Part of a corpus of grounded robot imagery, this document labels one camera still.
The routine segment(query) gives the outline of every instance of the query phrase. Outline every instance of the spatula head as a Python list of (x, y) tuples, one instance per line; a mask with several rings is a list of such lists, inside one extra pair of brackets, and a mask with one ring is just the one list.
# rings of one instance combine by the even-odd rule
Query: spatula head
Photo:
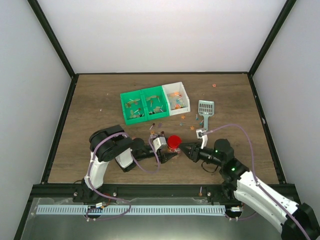
[(215, 103), (213, 101), (199, 100), (198, 112), (201, 116), (213, 116), (215, 114)]

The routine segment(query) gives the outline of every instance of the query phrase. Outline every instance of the black frame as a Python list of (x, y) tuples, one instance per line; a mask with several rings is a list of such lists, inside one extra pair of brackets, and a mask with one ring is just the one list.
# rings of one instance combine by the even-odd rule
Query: black frame
[[(21, 221), (17, 228), (14, 239), (20, 240), (23, 234), (23, 230), (26, 224), (27, 217), (31, 208), (31, 204), (34, 198), (73, 198), (76, 190), (75, 184), (69, 183), (48, 183), (48, 178), (50, 171), (53, 165), (53, 161), (56, 156), (58, 144), (61, 138), (61, 134), (66, 122), (68, 111), (72, 102), (72, 97), (75, 92), (77, 81), (80, 74), (75, 74), (71, 64), (69, 63), (67, 56), (65, 55), (55, 33), (53, 32), (44, 12), (42, 11), (37, 0), (28, 0), (34, 14), (38, 18), (41, 26), (43, 27), (45, 33), (47, 34), (49, 40), (51, 41), (55, 51), (57, 52), (61, 62), (63, 63), (65, 69), (71, 77), (71, 83), (69, 90), (65, 99), (65, 103), (62, 109), (62, 113), (58, 122), (58, 126), (54, 135), (53, 143), (49, 152), (49, 156), (46, 162), (46, 166), (43, 172), (41, 179), (41, 184), (33, 185), (29, 199), (26, 203)], [(265, 137), (269, 146), (269, 150), (272, 156), (278, 181), (280, 184), (270, 184), (274, 190), (284, 195), (287, 198), (291, 198), (297, 203), (300, 203), (300, 199), (294, 184), (288, 184), (281, 166), (281, 163), (278, 158), (278, 154), (268, 127), (268, 123), (261, 106), (259, 96), (254, 84), (253, 76), (257, 71), (259, 65), (263, 61), (264, 56), (266, 55), (268, 49), (270, 48), (272, 42), (277, 36), (281, 26), (285, 22), (287, 16), (289, 15), (291, 9), (293, 8), (296, 0), (287, 0), (276, 19), (270, 33), (268, 34), (261, 50), (259, 51), (252, 67), (249, 72), (134, 72), (134, 73), (105, 73), (105, 74), (247, 74), (248, 81), (250, 83), (252, 94), (255, 99), (257, 110), (261, 119), (261, 124), (265, 133)], [(106, 191), (117, 192), (117, 196), (120, 198), (159, 198), (159, 197), (181, 197), (181, 198), (196, 198), (199, 197), (199, 189), (202, 187), (202, 193), (206, 197), (207, 192), (216, 193), (217, 195), (212, 196), (211, 198), (216, 198), (220, 204), (232, 204), (234, 202), (230, 201), (221, 201), (219, 200), (219, 195), (221, 195), (221, 185), (131, 185), (131, 184), (104, 184), (103, 189)]]

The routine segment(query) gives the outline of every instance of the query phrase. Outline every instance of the brown wood surface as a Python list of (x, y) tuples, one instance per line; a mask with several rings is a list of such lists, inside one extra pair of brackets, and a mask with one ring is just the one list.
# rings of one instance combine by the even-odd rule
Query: brown wood surface
[[(183, 82), (190, 99), (191, 112), (160, 118), (154, 121), (125, 125), (120, 93)], [(165, 136), (178, 135), (183, 142), (196, 142), (195, 129), (198, 101), (214, 101), (214, 116), (209, 118), (209, 129), (229, 123), (241, 125), (248, 133), (254, 151), (257, 176), (268, 184), (278, 183), (276, 171), (259, 118), (254, 96), (245, 74), (101, 74), (80, 75), (72, 103), (56, 152), (49, 183), (73, 183), (81, 180), (90, 160), (89, 137), (94, 132), (120, 124), (131, 137), (147, 142), (150, 126)], [(251, 166), (249, 144), (240, 129), (227, 127), (210, 134), (207, 146), (213, 147), (218, 138), (227, 138), (234, 148), (235, 156), (248, 167)], [(160, 166), (157, 174), (147, 174), (135, 167), (124, 173), (113, 160), (104, 175), (105, 183), (113, 184), (220, 184), (223, 179), (218, 172), (211, 174), (201, 168), (202, 161), (189, 160), (183, 153)], [(149, 171), (157, 168), (155, 158), (142, 160), (140, 164)], [(215, 166), (206, 166), (213, 170)]]

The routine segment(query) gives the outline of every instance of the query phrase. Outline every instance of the white wall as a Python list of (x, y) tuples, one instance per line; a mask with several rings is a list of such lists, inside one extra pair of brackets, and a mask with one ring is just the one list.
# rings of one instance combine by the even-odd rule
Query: white wall
[(39, 0), (76, 73), (248, 71), (285, 0)]
[(0, 1), (0, 238), (40, 183), (70, 77), (26, 0)]
[(289, 183), (320, 220), (320, 1), (297, 1), (254, 83)]

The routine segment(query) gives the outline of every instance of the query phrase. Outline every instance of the spatula handle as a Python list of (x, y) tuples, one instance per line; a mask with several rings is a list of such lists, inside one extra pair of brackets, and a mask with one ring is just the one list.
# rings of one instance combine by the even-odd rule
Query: spatula handle
[(208, 115), (203, 115), (203, 128), (205, 130), (208, 130), (208, 118), (209, 118)]

